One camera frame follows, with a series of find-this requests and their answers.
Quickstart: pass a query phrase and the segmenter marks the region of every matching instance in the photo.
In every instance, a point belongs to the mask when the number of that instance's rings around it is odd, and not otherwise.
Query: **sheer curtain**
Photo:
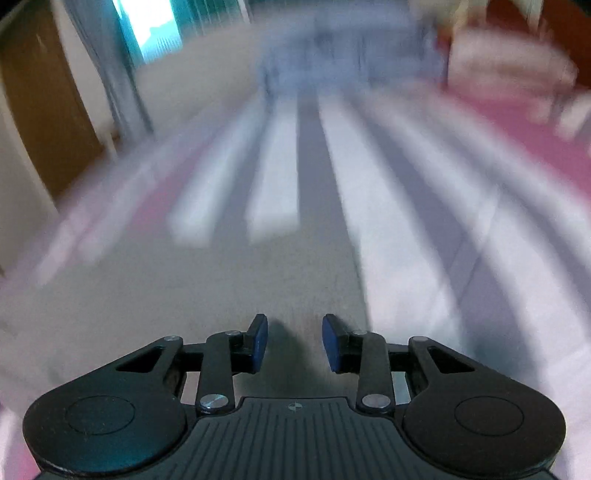
[[[125,144],[152,133],[136,89],[131,58],[111,0],[63,0],[105,86],[113,120]]]

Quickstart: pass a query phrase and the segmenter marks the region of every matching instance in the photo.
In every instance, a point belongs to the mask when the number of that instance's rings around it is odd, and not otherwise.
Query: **sunlit window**
[[[183,42],[170,0],[113,0],[134,64],[178,50]]]
[[[193,35],[243,19],[238,0],[113,0],[113,3],[135,66],[180,49],[183,40]]]

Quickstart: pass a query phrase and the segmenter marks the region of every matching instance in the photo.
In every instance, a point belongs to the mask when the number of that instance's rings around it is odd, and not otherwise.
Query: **metal rivet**
[[[378,408],[380,410],[387,408],[390,405],[390,399],[381,393],[370,393],[361,400],[363,405],[369,408]]]
[[[201,406],[207,411],[217,410],[218,408],[225,407],[228,402],[228,397],[222,395],[221,393],[210,393],[208,395],[202,396],[201,400],[199,400]]]

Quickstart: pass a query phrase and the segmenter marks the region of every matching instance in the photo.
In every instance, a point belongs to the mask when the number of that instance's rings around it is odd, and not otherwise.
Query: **triangular cutout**
[[[442,374],[462,374],[474,371],[470,365],[460,362],[457,358],[440,350],[436,346],[431,346],[427,350],[435,362],[435,365],[437,365],[437,369]]]
[[[132,358],[128,362],[125,362],[123,365],[118,366],[117,371],[135,372],[139,374],[150,373],[156,366],[156,363],[158,362],[158,359],[160,358],[160,355],[162,355],[163,351],[164,348],[162,348],[161,346],[155,346],[143,355]]]

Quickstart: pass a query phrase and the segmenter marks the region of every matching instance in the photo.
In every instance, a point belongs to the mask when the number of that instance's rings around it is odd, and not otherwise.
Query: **wooden door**
[[[0,35],[0,74],[25,148],[57,198],[102,146],[76,89],[50,0],[31,1]]]

